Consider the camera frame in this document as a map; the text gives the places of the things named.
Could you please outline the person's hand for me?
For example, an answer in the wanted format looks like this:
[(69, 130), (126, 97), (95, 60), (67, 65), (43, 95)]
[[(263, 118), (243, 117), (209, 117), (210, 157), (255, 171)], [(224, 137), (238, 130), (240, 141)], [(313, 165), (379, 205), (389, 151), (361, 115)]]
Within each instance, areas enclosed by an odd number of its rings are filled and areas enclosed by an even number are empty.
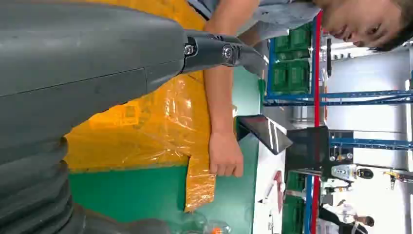
[(234, 133), (212, 133), (209, 140), (209, 172), (217, 176), (241, 177), (244, 157)]

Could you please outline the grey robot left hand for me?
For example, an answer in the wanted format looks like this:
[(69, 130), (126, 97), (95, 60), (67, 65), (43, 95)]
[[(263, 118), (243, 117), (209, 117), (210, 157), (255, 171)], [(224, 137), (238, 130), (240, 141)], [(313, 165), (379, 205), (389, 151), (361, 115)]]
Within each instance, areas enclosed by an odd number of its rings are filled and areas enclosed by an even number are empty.
[(231, 36), (97, 3), (0, 4), (0, 161), (44, 153), (172, 77), (260, 58)]

